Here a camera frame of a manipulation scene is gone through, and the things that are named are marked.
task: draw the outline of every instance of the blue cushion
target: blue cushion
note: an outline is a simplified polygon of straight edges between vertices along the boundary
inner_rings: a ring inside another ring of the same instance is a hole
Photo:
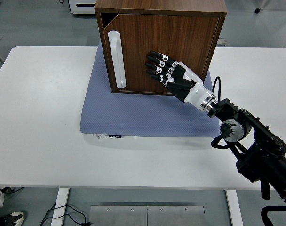
[[[212,89],[209,73],[204,85]],[[215,137],[219,135],[219,122],[174,96],[111,93],[99,44],[80,131],[145,137]]]

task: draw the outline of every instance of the cabinet top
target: cabinet top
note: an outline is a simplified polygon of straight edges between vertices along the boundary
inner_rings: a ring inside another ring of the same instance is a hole
[[[97,0],[96,13],[225,16],[224,0]]]

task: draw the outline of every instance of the gray floor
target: gray floor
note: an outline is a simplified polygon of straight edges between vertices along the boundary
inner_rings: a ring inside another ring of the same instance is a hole
[[[228,15],[220,37],[227,40],[228,46],[286,48],[286,0],[271,0],[266,4],[262,0],[225,1]],[[255,14],[254,10],[258,7],[262,9],[259,14]],[[57,0],[0,0],[0,36],[0,55],[4,59],[13,47],[19,45],[96,46],[100,41],[95,16],[71,14],[67,0],[63,4]],[[27,188],[7,196],[0,215],[27,210],[24,225],[34,225],[34,222],[37,225],[45,211],[55,202],[56,191]],[[84,201],[85,206],[80,208],[88,213],[89,205],[94,202],[187,202],[187,197],[190,197],[188,202],[202,205],[210,205],[208,202],[211,197],[213,203],[220,203],[221,206],[213,206],[212,220],[209,221],[216,221],[216,225],[230,225],[221,191],[129,192],[102,189],[89,192],[87,189],[72,189],[69,203],[81,205],[80,202]],[[270,201],[265,201],[261,199],[259,191],[238,191],[238,199],[244,226],[263,225],[260,217],[262,207],[283,205],[276,192],[272,192]],[[275,225],[286,226],[285,213],[272,213],[270,217]]]

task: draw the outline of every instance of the white table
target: white table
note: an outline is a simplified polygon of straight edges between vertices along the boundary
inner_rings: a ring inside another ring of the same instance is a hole
[[[79,130],[97,47],[16,47],[0,70],[0,185],[259,189],[211,138]],[[286,142],[286,49],[217,48],[212,80]],[[243,144],[253,141],[253,133]]]

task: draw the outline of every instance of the white door handle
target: white door handle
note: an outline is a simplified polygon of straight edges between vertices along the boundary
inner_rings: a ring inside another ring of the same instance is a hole
[[[114,64],[116,84],[117,88],[121,89],[126,87],[121,36],[118,31],[110,31],[108,35],[111,47],[111,57]]]

